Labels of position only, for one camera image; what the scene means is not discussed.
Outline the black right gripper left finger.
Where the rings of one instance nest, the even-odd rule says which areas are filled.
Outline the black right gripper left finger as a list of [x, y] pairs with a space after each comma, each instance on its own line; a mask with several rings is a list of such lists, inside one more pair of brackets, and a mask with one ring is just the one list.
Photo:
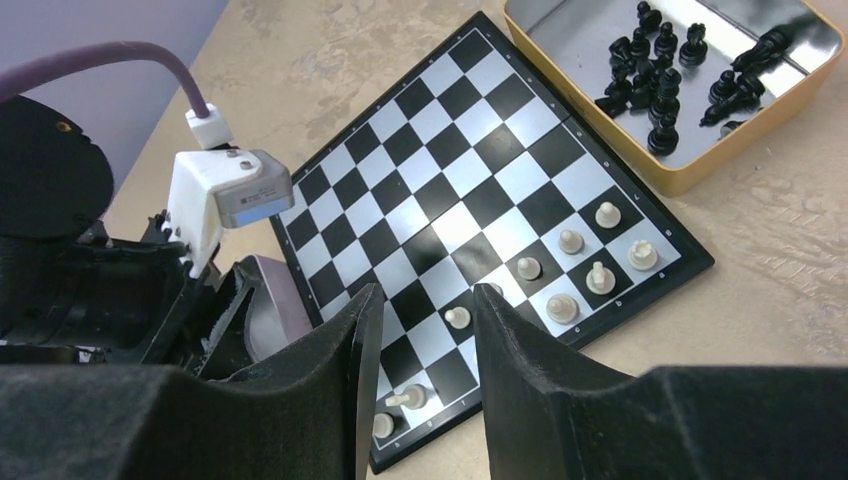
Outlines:
[[5, 479], [363, 479], [384, 293], [221, 381], [171, 366], [1, 370]]

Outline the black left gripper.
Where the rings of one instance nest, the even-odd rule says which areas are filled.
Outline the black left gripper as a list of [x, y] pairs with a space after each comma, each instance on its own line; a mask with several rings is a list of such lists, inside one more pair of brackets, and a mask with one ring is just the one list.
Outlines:
[[2, 365], [172, 365], [203, 379], [249, 365], [257, 276], [209, 264], [190, 277], [168, 217], [150, 217], [138, 241], [101, 221], [73, 243], [2, 237]]

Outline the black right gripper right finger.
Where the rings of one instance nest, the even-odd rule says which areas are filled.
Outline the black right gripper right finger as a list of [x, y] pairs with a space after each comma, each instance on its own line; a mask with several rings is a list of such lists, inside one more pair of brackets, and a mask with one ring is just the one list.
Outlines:
[[847, 371], [660, 366], [639, 376], [473, 293], [494, 479], [843, 479]]

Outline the white corner board piece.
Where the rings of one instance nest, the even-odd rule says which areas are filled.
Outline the white corner board piece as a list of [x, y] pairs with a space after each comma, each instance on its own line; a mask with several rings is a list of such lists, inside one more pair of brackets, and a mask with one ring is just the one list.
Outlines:
[[648, 240], [637, 240], [629, 248], [627, 258], [630, 265], [638, 271], [648, 271], [655, 267], [659, 254]]

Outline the white chess pawn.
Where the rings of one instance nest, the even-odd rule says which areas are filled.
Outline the white chess pawn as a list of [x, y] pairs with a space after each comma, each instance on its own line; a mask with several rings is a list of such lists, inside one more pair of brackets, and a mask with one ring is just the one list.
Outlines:
[[602, 202], [595, 211], [595, 223], [603, 229], [614, 229], [622, 221], [620, 209], [610, 201]]

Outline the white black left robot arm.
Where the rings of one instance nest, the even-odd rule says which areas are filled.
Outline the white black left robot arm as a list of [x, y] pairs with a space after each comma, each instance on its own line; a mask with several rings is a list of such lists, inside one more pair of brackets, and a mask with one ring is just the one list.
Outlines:
[[174, 365], [211, 380], [251, 362], [253, 289], [148, 219], [139, 240], [103, 224], [110, 164], [62, 113], [16, 95], [1, 104], [1, 362]]

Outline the white knight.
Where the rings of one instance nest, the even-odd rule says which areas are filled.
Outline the white knight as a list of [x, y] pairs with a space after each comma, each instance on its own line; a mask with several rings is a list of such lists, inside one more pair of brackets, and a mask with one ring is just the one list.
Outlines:
[[418, 410], [427, 403], [427, 390], [421, 384], [407, 386], [401, 393], [393, 394], [384, 401], [387, 407], [405, 407], [409, 410]]

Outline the white chess piece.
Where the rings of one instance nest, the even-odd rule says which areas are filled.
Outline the white chess piece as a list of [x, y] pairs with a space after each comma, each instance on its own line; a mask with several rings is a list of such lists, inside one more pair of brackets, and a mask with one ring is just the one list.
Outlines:
[[580, 310], [577, 301], [571, 295], [560, 293], [547, 300], [546, 312], [552, 321], [567, 325], [578, 317]]

